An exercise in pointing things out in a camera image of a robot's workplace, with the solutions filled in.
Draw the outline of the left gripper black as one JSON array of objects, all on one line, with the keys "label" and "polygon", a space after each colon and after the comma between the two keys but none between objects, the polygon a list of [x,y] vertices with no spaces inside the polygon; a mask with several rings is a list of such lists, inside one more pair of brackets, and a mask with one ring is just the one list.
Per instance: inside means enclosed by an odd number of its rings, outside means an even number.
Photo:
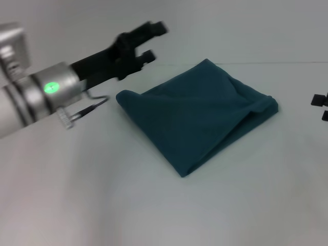
[{"label": "left gripper black", "polygon": [[70,65],[87,87],[95,87],[112,78],[123,80],[156,60],[152,50],[136,55],[135,41],[148,41],[168,33],[164,22],[146,22],[130,33],[121,33],[108,48]]}]

